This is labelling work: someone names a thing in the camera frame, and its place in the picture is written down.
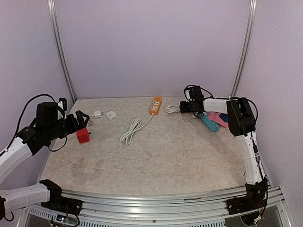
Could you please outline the aluminium front rail frame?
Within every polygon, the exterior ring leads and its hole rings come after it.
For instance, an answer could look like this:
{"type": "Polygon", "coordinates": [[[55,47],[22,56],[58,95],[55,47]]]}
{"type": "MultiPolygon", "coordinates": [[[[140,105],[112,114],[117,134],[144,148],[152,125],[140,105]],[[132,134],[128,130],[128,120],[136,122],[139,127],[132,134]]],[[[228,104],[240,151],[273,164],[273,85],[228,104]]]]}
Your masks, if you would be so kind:
{"type": "MultiPolygon", "coordinates": [[[[229,214],[227,200],[240,198],[245,187],[224,190],[173,195],[123,196],[90,192],[63,190],[62,195],[83,202],[80,211],[80,227],[126,227],[126,226],[226,226],[226,220],[233,218],[240,226],[247,227],[241,218],[250,212],[229,214]]],[[[294,227],[290,212],[280,187],[268,190],[268,201],[257,226],[294,227]]],[[[30,214],[41,219],[55,219],[58,212],[33,205],[22,212],[17,227],[29,224],[30,214]]]]}

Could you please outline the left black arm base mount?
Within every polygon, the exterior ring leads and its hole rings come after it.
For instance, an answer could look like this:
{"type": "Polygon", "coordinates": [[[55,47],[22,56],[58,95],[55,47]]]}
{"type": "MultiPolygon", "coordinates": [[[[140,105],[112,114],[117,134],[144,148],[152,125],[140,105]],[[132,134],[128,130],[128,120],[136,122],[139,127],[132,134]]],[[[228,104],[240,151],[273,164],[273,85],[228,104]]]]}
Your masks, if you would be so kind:
{"type": "Polygon", "coordinates": [[[50,198],[47,202],[41,203],[42,207],[67,214],[80,214],[83,204],[81,200],[63,197],[61,187],[48,179],[41,180],[39,183],[50,191],[50,198]]]}

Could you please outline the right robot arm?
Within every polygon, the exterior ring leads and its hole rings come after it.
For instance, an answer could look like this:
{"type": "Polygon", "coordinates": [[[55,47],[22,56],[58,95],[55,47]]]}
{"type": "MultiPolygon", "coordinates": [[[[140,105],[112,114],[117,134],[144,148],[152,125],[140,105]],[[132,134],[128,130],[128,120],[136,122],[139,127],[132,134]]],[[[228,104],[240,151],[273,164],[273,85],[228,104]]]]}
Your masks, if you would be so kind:
{"type": "Polygon", "coordinates": [[[228,128],[241,146],[246,170],[246,196],[242,206],[252,210],[266,201],[268,195],[267,176],[262,167],[256,140],[256,121],[250,104],[245,97],[214,97],[198,85],[188,85],[183,90],[186,101],[180,102],[181,113],[192,113],[199,117],[205,112],[216,112],[228,116],[228,128]]]}

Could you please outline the teal power strip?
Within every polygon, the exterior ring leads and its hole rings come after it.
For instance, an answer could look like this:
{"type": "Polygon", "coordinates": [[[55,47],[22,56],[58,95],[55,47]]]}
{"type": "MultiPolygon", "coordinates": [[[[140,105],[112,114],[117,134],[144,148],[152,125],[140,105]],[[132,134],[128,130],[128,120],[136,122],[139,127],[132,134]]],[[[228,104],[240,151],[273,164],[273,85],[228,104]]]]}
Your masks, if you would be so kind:
{"type": "Polygon", "coordinates": [[[206,114],[199,114],[199,118],[204,122],[204,124],[210,129],[212,132],[217,132],[219,130],[219,125],[210,120],[206,114]]]}

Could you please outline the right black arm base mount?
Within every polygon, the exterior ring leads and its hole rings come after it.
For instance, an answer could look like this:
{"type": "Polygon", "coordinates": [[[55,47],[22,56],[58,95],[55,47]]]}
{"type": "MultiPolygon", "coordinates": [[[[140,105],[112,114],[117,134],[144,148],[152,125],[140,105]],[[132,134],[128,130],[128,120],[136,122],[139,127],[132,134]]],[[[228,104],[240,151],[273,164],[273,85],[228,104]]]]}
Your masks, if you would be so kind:
{"type": "Polygon", "coordinates": [[[246,195],[226,201],[229,215],[247,212],[267,206],[268,184],[265,180],[256,184],[245,184],[246,195]]]}

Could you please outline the right aluminium corner post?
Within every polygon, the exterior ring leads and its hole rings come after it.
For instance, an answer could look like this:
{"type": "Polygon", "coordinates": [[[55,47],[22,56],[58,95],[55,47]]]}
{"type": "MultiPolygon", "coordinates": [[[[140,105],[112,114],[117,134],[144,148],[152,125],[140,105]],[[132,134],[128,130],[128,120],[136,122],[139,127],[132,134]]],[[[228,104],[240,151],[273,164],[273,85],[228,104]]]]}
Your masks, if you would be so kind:
{"type": "Polygon", "coordinates": [[[235,80],[232,86],[232,91],[230,96],[236,96],[240,87],[246,59],[249,53],[250,41],[253,33],[253,27],[254,27],[255,16],[257,11],[257,2],[258,2],[257,0],[250,1],[248,20],[245,30],[244,41],[241,49],[240,61],[236,70],[235,80]]]}

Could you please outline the blue cube adapter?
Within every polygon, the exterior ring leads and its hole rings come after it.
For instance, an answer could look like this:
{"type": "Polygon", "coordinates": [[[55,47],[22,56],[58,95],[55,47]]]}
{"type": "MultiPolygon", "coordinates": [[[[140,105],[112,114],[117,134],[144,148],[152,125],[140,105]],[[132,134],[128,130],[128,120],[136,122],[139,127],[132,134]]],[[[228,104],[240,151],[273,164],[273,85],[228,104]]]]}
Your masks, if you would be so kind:
{"type": "Polygon", "coordinates": [[[228,115],[227,115],[227,114],[221,113],[219,116],[220,116],[220,118],[221,118],[224,122],[228,123],[228,115]]]}

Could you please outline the white usb charger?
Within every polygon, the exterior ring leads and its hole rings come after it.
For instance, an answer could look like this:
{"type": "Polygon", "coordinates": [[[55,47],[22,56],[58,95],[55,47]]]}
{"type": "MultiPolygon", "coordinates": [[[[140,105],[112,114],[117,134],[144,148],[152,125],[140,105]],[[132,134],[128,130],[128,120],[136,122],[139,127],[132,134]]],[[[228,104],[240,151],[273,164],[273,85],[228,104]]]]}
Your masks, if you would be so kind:
{"type": "Polygon", "coordinates": [[[95,119],[101,118],[104,115],[104,113],[101,110],[95,111],[92,115],[95,119]]]}

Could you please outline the pink power strip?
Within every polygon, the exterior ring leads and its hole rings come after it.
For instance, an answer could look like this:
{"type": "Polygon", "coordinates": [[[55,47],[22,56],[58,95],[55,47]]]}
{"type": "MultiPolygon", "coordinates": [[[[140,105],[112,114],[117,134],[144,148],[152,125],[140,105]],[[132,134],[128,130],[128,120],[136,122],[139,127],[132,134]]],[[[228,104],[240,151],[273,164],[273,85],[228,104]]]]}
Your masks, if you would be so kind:
{"type": "Polygon", "coordinates": [[[209,112],[208,113],[208,118],[209,120],[219,124],[220,126],[223,126],[225,128],[228,128],[229,125],[227,122],[225,122],[221,117],[220,117],[220,113],[216,113],[216,112],[209,112]]]}

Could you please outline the red cube adapter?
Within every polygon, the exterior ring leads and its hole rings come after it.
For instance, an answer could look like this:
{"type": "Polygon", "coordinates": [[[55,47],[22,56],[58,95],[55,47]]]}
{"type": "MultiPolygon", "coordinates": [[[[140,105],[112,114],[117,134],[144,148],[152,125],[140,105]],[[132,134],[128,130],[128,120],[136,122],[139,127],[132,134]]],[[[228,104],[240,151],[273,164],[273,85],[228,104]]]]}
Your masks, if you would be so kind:
{"type": "Polygon", "coordinates": [[[76,137],[80,144],[87,143],[90,142],[91,132],[84,128],[76,132],[76,137]]]}

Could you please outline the aluminium corner post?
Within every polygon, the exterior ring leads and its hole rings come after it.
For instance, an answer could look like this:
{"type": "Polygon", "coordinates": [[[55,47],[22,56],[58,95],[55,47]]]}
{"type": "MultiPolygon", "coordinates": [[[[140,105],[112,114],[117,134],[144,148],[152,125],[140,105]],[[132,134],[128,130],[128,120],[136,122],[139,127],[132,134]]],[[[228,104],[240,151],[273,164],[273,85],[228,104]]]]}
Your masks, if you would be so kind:
{"type": "Polygon", "coordinates": [[[240,61],[236,70],[235,80],[232,86],[232,91],[230,96],[236,96],[240,87],[246,59],[249,53],[250,41],[253,33],[253,27],[254,27],[255,16],[257,11],[257,2],[258,2],[257,0],[250,1],[248,20],[245,30],[244,41],[241,49],[240,61]]]}
{"type": "Polygon", "coordinates": [[[62,45],[61,35],[60,35],[60,29],[59,29],[59,23],[58,23],[58,18],[57,18],[57,14],[56,14],[55,1],[54,0],[48,0],[47,1],[47,6],[48,6],[50,21],[51,21],[51,27],[52,27],[52,30],[53,30],[55,46],[56,46],[56,49],[57,49],[59,62],[60,62],[62,72],[63,72],[63,78],[65,80],[69,95],[71,97],[71,101],[72,101],[73,104],[75,104],[75,102],[77,101],[77,95],[76,95],[74,86],[72,84],[71,76],[70,76],[70,73],[69,73],[68,65],[67,65],[64,50],[63,50],[63,45],[62,45]]]}

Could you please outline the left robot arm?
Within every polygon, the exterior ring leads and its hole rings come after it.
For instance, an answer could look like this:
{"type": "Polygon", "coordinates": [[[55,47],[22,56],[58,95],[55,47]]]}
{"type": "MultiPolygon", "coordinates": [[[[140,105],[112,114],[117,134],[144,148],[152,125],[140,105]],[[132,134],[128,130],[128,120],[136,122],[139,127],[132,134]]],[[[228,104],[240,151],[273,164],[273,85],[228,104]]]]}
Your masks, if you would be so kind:
{"type": "MultiPolygon", "coordinates": [[[[65,114],[65,99],[59,102],[43,102],[36,107],[36,117],[32,123],[17,132],[12,143],[0,153],[0,180],[4,181],[20,164],[37,154],[43,147],[49,147],[56,139],[87,127],[90,116],[82,111],[65,114]]],[[[0,217],[3,218],[17,209],[36,203],[46,203],[56,210],[66,206],[60,186],[50,180],[23,188],[1,190],[0,217]]]]}

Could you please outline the left aluminium corner post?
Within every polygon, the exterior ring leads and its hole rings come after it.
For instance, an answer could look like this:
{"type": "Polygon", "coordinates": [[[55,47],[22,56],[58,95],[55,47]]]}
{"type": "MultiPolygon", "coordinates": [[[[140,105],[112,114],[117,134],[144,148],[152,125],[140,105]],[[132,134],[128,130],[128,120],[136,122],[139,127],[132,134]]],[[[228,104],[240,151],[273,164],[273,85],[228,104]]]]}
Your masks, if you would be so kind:
{"type": "Polygon", "coordinates": [[[58,23],[58,18],[57,18],[57,14],[56,14],[55,1],[54,0],[48,0],[47,1],[47,6],[48,6],[50,21],[51,21],[51,27],[52,27],[52,30],[53,30],[55,46],[56,46],[56,49],[57,49],[59,62],[60,62],[62,72],[63,72],[63,78],[65,80],[69,95],[71,97],[71,101],[72,101],[73,104],[75,104],[75,102],[77,101],[77,95],[76,95],[74,86],[72,84],[71,76],[70,76],[70,73],[69,73],[68,65],[67,65],[64,50],[63,50],[63,45],[62,45],[61,35],[60,35],[60,29],[59,29],[59,23],[58,23]]]}

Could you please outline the white multi-outlet plug adapter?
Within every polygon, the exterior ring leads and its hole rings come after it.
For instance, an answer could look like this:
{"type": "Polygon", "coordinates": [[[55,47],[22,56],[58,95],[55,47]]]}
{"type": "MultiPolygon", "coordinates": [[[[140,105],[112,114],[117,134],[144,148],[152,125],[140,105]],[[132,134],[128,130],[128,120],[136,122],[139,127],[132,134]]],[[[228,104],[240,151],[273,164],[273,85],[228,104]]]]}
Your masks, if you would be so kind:
{"type": "Polygon", "coordinates": [[[109,111],[106,113],[106,117],[108,120],[113,120],[117,117],[117,114],[115,111],[109,111]]]}

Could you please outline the orange power strip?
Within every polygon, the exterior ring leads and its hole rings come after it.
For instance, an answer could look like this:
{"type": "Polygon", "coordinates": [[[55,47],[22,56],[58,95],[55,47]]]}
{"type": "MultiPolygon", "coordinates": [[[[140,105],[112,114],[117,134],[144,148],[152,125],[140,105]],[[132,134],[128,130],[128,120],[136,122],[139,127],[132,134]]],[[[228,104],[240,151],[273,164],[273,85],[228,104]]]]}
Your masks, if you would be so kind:
{"type": "Polygon", "coordinates": [[[162,104],[162,97],[159,97],[159,96],[154,97],[153,102],[149,109],[149,114],[158,115],[161,104],[162,104]]]}

